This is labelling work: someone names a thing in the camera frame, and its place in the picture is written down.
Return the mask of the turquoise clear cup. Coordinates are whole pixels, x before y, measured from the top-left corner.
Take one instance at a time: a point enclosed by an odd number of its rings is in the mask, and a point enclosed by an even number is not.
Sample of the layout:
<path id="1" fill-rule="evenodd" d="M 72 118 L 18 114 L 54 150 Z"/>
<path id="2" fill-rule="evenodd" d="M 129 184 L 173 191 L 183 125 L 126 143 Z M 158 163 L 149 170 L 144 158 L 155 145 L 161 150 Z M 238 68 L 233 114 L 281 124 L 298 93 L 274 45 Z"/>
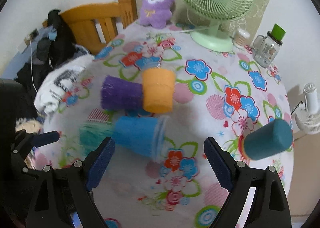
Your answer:
<path id="1" fill-rule="evenodd" d="M 86 121 L 79 128 L 79 144 L 82 153 L 87 156 L 96 150 L 106 137 L 113 134 L 113 125 L 110 122 Z"/>

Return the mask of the dark teal cup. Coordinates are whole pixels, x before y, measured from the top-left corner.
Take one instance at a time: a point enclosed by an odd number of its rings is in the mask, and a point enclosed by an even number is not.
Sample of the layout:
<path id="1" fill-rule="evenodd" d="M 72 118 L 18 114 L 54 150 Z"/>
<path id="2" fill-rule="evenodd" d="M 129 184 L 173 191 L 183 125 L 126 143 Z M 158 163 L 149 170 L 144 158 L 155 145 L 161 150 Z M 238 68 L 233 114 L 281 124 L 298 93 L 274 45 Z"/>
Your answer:
<path id="1" fill-rule="evenodd" d="M 262 160 L 289 149 L 293 142 L 290 125 L 283 119 L 275 119 L 248 134 L 242 151 L 248 159 Z"/>

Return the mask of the purple cup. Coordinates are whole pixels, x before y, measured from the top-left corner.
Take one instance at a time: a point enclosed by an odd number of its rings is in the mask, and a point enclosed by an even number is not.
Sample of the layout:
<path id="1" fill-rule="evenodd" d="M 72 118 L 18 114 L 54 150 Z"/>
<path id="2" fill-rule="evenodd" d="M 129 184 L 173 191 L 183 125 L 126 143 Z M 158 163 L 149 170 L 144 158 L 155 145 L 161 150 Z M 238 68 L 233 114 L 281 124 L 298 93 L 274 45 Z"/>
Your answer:
<path id="1" fill-rule="evenodd" d="M 101 107 L 105 110 L 136 110 L 142 108 L 143 89 L 139 83 L 108 75 L 101 87 Z"/>

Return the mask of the blue cup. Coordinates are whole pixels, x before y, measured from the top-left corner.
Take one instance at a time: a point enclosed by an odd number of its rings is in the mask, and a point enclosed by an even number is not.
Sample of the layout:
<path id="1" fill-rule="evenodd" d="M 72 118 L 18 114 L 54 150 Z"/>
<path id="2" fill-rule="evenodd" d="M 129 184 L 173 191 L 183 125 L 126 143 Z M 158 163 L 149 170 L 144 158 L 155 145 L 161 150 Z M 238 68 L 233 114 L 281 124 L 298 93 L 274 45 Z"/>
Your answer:
<path id="1" fill-rule="evenodd" d="M 122 116 L 115 123 L 112 139 L 117 145 L 159 162 L 169 116 Z"/>

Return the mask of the orange cup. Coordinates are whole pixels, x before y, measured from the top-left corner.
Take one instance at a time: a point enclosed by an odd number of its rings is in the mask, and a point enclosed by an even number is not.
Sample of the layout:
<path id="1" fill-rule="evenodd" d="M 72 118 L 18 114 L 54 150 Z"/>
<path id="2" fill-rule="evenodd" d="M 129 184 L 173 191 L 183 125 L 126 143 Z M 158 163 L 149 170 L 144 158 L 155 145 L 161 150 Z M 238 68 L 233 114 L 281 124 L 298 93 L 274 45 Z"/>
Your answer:
<path id="1" fill-rule="evenodd" d="M 142 73 L 143 109 L 150 113 L 172 111 L 176 74 L 164 68 L 149 68 Z"/>

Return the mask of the green plastic cup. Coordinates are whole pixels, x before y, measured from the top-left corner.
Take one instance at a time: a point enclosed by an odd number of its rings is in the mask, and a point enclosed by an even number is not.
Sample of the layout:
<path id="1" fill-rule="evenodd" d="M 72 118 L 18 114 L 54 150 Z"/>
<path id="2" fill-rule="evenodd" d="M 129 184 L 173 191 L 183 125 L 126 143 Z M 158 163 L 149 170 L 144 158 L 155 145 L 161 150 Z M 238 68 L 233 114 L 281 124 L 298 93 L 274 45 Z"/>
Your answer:
<path id="1" fill-rule="evenodd" d="M 283 30 L 278 24 L 275 23 L 271 31 L 271 36 L 277 41 L 282 41 L 285 34 L 285 30 Z"/>

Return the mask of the cream jacket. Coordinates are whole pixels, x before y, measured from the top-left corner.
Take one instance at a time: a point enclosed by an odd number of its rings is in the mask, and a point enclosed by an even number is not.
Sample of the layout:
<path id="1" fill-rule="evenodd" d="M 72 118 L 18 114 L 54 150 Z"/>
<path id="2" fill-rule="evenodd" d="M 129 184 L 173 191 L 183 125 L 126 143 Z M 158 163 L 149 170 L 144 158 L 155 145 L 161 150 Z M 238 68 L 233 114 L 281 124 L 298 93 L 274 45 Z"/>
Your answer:
<path id="1" fill-rule="evenodd" d="M 21 118 L 16 120 L 16 132 L 25 130 L 27 133 L 39 133 L 43 125 L 35 119 Z"/>

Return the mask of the white printed t-shirt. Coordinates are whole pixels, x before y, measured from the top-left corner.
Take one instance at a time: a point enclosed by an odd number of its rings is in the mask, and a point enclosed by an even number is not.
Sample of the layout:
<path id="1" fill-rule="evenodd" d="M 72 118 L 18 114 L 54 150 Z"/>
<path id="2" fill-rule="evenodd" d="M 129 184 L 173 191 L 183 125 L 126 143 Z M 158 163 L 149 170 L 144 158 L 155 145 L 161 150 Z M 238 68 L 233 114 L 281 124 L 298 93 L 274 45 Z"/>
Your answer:
<path id="1" fill-rule="evenodd" d="M 94 60 L 93 55 L 82 55 L 50 72 L 40 85 L 34 106 L 38 113 L 54 113 L 64 95 L 71 90 L 78 76 Z"/>

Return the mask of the white floor fan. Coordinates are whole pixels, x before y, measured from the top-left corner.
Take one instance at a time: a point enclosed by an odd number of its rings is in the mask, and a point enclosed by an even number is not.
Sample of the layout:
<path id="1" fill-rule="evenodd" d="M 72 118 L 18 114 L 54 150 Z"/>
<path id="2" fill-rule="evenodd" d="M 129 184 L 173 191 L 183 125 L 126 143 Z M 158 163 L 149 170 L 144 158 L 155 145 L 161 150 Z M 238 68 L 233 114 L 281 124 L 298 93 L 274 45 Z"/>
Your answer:
<path id="1" fill-rule="evenodd" d="M 308 135 L 319 133 L 319 98 L 316 85 L 309 82 L 303 87 L 304 101 L 292 111 L 299 130 Z"/>

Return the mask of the black clothing pile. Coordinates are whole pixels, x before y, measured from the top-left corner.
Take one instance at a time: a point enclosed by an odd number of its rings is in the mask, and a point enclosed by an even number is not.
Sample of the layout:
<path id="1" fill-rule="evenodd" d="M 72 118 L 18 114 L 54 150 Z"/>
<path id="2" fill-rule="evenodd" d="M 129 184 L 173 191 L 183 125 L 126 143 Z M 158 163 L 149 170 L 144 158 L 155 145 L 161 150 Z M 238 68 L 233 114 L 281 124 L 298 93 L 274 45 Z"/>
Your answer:
<path id="1" fill-rule="evenodd" d="M 58 9 L 48 13 L 47 26 L 52 31 L 44 36 L 36 45 L 35 55 L 40 64 L 27 62 L 17 72 L 17 81 L 23 86 L 23 92 L 17 101 L 17 118 L 36 118 L 34 106 L 36 91 L 57 66 L 72 58 L 75 53 L 73 34 L 59 14 Z"/>

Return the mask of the wooden chair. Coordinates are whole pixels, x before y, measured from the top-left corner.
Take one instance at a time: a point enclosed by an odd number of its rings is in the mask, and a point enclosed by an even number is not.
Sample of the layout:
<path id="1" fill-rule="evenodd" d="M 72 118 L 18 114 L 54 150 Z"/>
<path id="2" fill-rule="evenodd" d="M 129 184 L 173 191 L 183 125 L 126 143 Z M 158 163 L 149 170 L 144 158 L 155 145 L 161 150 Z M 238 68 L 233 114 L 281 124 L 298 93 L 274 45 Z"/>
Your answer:
<path id="1" fill-rule="evenodd" d="M 136 0 L 83 4 L 60 16 L 73 34 L 73 43 L 97 55 L 118 35 L 117 20 L 126 28 L 137 20 Z"/>

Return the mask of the floral tablecloth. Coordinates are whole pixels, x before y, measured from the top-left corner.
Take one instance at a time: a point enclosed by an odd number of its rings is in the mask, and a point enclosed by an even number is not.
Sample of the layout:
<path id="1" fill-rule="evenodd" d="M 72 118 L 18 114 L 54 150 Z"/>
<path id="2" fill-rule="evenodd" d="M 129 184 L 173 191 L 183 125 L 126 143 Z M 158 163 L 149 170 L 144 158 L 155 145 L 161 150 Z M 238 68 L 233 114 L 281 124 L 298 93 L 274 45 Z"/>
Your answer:
<path id="1" fill-rule="evenodd" d="M 138 23 L 108 43 L 80 75 L 43 130 L 60 140 L 36 149 L 36 169 L 70 166 L 89 150 L 79 129 L 89 120 L 110 125 L 121 116 L 151 117 L 146 111 L 103 110 L 106 76 L 140 82 L 144 69 L 160 62 L 176 72 L 172 112 L 158 161 L 117 146 L 94 201 L 109 227 L 208 227 L 228 192 L 203 152 L 212 136 L 236 160 L 244 160 L 243 138 L 274 119 L 291 122 L 286 90 L 275 65 L 260 67 L 250 47 L 228 53 L 195 43 L 185 26 L 156 30 Z"/>

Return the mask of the glass jar mug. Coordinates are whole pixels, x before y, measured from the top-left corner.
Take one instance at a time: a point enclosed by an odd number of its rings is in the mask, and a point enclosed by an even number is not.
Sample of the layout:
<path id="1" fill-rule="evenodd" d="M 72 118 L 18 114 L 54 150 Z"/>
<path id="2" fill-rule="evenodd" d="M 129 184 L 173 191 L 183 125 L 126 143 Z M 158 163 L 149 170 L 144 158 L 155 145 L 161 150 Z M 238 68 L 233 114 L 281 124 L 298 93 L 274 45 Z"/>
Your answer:
<path id="1" fill-rule="evenodd" d="M 282 42 L 267 32 L 267 36 L 258 35 L 253 41 L 253 59 L 263 68 L 268 68 L 278 54 Z"/>

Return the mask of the cotton swab container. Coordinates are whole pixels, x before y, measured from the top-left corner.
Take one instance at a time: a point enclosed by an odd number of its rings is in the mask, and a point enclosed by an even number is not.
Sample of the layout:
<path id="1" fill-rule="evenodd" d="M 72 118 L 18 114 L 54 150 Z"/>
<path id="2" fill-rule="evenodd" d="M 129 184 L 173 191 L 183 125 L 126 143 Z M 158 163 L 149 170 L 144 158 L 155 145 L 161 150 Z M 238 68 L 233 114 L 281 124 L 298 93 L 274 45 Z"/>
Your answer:
<path id="1" fill-rule="evenodd" d="M 250 33 L 244 29 L 238 28 L 234 34 L 233 45 L 237 48 L 244 48 L 249 44 Z"/>

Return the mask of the purple plush bunny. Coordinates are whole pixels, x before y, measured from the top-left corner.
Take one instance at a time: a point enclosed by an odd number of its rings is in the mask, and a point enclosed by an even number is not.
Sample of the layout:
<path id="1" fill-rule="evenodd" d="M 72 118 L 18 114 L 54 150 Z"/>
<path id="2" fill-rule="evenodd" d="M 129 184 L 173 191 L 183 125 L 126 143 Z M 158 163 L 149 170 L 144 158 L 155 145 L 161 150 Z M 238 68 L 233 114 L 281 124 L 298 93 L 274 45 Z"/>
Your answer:
<path id="1" fill-rule="evenodd" d="M 139 12 L 139 24 L 163 29 L 172 18 L 175 0 L 142 0 Z"/>

